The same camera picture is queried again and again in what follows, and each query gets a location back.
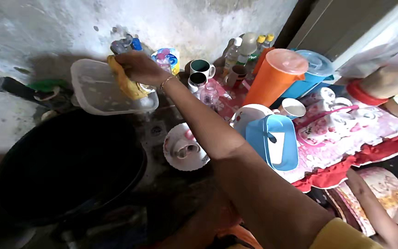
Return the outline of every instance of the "pitcher lid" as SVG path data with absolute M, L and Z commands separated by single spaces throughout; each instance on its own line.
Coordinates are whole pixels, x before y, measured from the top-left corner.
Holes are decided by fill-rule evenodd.
M 333 63 L 325 56 L 310 50 L 297 50 L 308 60 L 308 73 L 316 76 L 330 76 L 334 73 Z
M 308 61 L 302 55 L 284 48 L 276 48 L 265 56 L 268 64 L 286 74 L 301 75 L 308 71 Z

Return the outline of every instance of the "gold bracelet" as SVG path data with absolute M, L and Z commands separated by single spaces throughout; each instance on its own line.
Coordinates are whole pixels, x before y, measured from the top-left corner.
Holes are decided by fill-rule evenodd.
M 161 90 L 164 90 L 163 88 L 164 88 L 165 82 L 169 81 L 172 78 L 176 78 L 176 76 L 172 75 L 172 76 L 169 76 L 166 80 L 164 80 L 164 82 L 160 86 Z

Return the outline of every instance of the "red lid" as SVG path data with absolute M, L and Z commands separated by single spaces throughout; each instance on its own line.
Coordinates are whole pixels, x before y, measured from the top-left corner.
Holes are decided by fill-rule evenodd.
M 386 103 L 388 101 L 387 98 L 385 99 L 378 99 L 374 98 L 372 96 L 369 96 L 367 93 L 365 93 L 362 88 L 360 88 L 359 83 L 361 82 L 361 79 L 353 80 L 351 83 L 349 83 L 346 86 L 346 91 L 351 95 L 351 97 L 357 99 L 358 101 L 362 102 L 363 104 L 367 105 L 382 105 L 383 103 Z

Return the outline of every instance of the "plate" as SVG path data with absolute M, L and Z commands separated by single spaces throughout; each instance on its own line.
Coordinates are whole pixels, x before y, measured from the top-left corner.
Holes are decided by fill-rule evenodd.
M 249 122 L 274 114 L 264 105 L 249 104 L 240 107 L 229 121 L 229 125 L 245 138 L 245 130 Z
M 170 155 L 170 150 L 173 147 L 173 145 L 180 139 L 180 138 L 185 138 L 185 133 L 188 132 L 190 128 L 188 127 L 187 123 L 182 123 L 178 124 L 173 129 L 169 131 L 167 136 L 165 137 L 164 140 L 164 156 L 167 162 L 171 166 L 173 166 L 175 169 L 181 170 L 181 171 L 193 171 L 197 170 L 199 168 L 202 168 L 205 164 L 207 164 L 210 161 L 210 158 L 207 156 L 207 153 L 205 150 L 202 149 L 202 147 L 199 145 L 199 152 L 195 154 L 190 154 L 190 156 L 187 156 L 185 158 L 179 159 L 177 157 L 173 157 Z

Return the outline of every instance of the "brown mug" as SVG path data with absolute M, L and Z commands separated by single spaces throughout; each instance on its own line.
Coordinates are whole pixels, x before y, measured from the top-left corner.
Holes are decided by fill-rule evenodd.
M 247 76 L 248 70 L 243 65 L 234 65 L 224 78 L 224 82 L 231 88 L 237 88 Z

